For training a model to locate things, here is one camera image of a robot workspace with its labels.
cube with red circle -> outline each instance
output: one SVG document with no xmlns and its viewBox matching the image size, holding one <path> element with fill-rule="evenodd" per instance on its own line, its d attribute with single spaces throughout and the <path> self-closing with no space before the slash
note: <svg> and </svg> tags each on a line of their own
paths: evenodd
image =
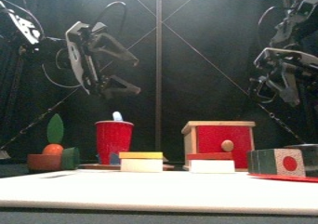
<svg viewBox="0 0 318 224">
<path fill-rule="evenodd" d="M 249 172 L 280 176 L 305 177 L 302 152 L 296 149 L 269 149 L 247 154 Z"/>
</svg>

metal pole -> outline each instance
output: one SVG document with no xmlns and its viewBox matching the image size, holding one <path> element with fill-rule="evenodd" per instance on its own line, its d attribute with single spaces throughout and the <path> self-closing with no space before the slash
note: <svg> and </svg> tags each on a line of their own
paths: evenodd
<svg viewBox="0 0 318 224">
<path fill-rule="evenodd" d="M 162 150 L 162 2 L 157 0 L 155 150 Z"/>
</svg>

red block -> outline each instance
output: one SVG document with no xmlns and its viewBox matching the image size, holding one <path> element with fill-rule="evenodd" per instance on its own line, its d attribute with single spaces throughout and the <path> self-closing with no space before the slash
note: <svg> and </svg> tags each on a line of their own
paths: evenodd
<svg viewBox="0 0 318 224">
<path fill-rule="evenodd" d="M 213 153 L 190 153 L 186 155 L 187 160 L 233 160 L 231 152 L 213 152 Z"/>
</svg>

yellow block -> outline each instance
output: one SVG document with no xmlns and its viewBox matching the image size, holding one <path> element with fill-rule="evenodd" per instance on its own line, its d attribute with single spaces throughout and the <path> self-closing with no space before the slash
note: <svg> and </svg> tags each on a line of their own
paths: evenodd
<svg viewBox="0 0 318 224">
<path fill-rule="evenodd" d="M 119 159 L 163 159 L 162 152 L 121 152 Z"/>
</svg>

red circle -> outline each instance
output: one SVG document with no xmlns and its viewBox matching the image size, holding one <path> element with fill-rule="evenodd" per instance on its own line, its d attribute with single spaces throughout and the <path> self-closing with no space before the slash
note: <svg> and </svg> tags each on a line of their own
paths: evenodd
<svg viewBox="0 0 318 224">
<path fill-rule="evenodd" d="M 293 157 L 286 156 L 284 158 L 284 167 L 289 170 L 289 171 L 294 171 L 297 168 L 297 161 Z"/>
</svg>

